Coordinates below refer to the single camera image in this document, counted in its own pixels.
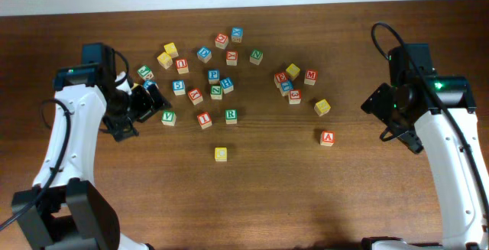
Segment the green V block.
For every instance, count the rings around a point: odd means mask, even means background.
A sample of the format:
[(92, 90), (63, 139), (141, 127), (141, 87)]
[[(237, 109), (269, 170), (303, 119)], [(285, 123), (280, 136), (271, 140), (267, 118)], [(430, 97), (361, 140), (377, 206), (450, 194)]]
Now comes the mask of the green V block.
[(164, 125), (174, 126), (176, 124), (176, 113), (173, 111), (163, 111), (161, 122)]

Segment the yellow C block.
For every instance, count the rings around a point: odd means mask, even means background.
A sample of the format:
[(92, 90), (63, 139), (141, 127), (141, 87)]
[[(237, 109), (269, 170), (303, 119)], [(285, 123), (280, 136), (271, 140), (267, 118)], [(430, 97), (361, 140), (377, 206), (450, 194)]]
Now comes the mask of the yellow C block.
[(228, 150), (225, 147), (215, 148), (215, 161), (224, 162), (228, 159)]

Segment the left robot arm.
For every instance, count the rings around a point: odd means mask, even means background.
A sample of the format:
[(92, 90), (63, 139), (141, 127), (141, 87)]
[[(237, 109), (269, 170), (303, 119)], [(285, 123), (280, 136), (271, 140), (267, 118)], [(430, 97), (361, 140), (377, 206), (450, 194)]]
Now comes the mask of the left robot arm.
[(116, 72), (121, 53), (85, 44), (81, 64), (58, 70), (50, 142), (32, 188), (14, 194), (13, 215), (32, 249), (149, 249), (121, 233), (118, 216), (96, 189), (94, 161), (100, 126), (117, 142), (138, 135), (135, 122), (171, 107), (155, 84)]

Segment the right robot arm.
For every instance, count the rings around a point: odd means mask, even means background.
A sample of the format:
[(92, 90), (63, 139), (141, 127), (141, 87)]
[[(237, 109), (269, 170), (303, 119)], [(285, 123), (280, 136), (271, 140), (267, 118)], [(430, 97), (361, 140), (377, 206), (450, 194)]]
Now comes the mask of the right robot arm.
[(414, 154), (426, 152), (442, 213), (442, 246), (486, 249), (488, 174), (478, 141), (477, 108), (463, 76), (440, 76), (427, 44), (395, 47), (387, 54), (390, 82), (361, 105)]

